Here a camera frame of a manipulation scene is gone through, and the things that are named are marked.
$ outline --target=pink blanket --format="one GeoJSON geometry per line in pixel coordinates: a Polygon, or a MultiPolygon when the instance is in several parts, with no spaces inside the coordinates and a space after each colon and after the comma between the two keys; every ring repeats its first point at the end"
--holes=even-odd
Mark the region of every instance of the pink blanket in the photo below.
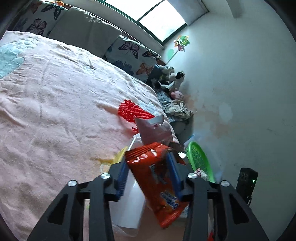
{"type": "Polygon", "coordinates": [[[67,181],[100,175],[134,135],[117,115],[124,99],[164,112],[150,87],[86,50],[13,31],[0,55],[11,69],[0,79],[0,212],[26,240],[67,181]]]}

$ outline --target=window pane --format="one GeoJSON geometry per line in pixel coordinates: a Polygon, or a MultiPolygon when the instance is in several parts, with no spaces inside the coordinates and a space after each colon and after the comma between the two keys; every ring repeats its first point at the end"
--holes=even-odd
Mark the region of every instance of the window pane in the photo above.
{"type": "Polygon", "coordinates": [[[138,20],[161,0],[106,0],[106,3],[116,7],[134,20],[138,20]]]}
{"type": "Polygon", "coordinates": [[[164,1],[148,13],[140,23],[164,41],[184,25],[185,21],[168,1],[164,1]]]}

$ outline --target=red woven object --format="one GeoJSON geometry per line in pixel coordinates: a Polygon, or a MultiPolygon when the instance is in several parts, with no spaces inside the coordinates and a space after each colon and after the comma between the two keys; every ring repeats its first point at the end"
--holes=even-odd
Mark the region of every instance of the red woven object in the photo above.
{"type": "MultiPolygon", "coordinates": [[[[125,120],[131,123],[136,123],[135,121],[136,117],[146,119],[146,120],[155,117],[149,112],[143,110],[134,102],[131,102],[131,100],[124,100],[124,102],[119,105],[118,115],[120,115],[122,118],[124,118],[125,120]]],[[[132,127],[132,130],[139,133],[138,128],[132,127]]]]}

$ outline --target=green window frame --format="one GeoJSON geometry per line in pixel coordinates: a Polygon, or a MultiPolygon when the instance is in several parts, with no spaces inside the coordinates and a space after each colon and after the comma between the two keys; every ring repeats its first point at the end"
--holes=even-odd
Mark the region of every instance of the green window frame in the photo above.
{"type": "Polygon", "coordinates": [[[155,6],[153,6],[151,9],[149,9],[145,14],[143,14],[137,21],[134,20],[132,17],[130,17],[129,15],[125,14],[124,12],[122,12],[121,10],[117,9],[116,7],[112,6],[111,4],[107,3],[106,0],[96,0],[110,8],[112,8],[113,10],[117,11],[118,13],[124,15],[125,17],[127,17],[130,21],[134,22],[135,24],[137,24],[139,27],[141,27],[142,29],[144,29],[147,33],[149,33],[157,42],[159,42],[162,46],[164,44],[166,44],[176,33],[180,32],[182,29],[184,29],[187,24],[183,24],[180,28],[178,28],[176,31],[174,31],[170,36],[168,36],[164,41],[161,41],[159,38],[157,38],[149,29],[147,29],[143,24],[140,23],[140,21],[148,14],[150,13],[153,9],[155,9],[159,4],[161,4],[162,2],[164,2],[165,0],[161,0],[159,3],[157,3],[155,6]]]}

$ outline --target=metal bolt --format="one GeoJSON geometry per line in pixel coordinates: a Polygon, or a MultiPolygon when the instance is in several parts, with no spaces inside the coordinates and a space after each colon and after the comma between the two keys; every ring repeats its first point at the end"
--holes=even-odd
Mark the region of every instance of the metal bolt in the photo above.
{"type": "Polygon", "coordinates": [[[221,181],[221,185],[224,186],[224,187],[229,187],[230,186],[230,183],[226,180],[223,180],[221,181]]]}
{"type": "Polygon", "coordinates": [[[76,184],[77,184],[77,182],[75,180],[71,180],[68,182],[68,186],[70,186],[70,187],[74,187],[74,186],[76,186],[76,184]]]}
{"type": "Polygon", "coordinates": [[[111,177],[111,175],[110,175],[109,173],[107,173],[107,172],[101,174],[101,178],[102,178],[102,179],[108,179],[108,178],[110,178],[110,177],[111,177]]]}
{"type": "Polygon", "coordinates": [[[188,176],[190,179],[195,179],[195,178],[197,178],[197,175],[196,175],[195,173],[189,173],[187,176],[188,176]]]}

